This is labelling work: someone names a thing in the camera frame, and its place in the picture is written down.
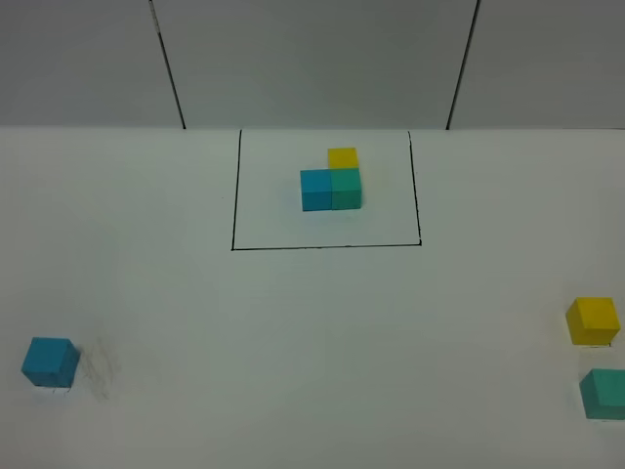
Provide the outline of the blue template block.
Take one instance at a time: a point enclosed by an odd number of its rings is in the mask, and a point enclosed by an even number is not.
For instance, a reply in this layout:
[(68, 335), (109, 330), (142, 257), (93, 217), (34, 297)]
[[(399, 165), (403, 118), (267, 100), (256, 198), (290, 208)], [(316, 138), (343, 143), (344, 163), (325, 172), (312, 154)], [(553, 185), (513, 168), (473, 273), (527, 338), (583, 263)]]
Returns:
[(329, 169), (302, 170), (300, 183), (304, 211), (332, 209), (332, 185)]

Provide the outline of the green template block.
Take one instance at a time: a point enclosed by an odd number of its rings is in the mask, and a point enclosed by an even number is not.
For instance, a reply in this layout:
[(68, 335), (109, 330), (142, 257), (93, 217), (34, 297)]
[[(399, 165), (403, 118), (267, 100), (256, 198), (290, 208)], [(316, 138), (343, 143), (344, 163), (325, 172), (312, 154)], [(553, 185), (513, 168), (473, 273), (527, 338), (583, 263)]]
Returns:
[(362, 206), (362, 185), (358, 168), (331, 169), (333, 210), (352, 210)]

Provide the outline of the yellow template block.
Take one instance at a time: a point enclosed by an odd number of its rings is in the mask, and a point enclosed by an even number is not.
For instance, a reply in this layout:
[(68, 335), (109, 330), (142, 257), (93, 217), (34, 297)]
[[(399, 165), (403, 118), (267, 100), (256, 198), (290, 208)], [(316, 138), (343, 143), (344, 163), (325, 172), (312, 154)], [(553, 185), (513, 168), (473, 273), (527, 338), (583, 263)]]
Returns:
[(356, 148), (336, 148), (327, 151), (329, 169), (354, 169), (359, 167)]

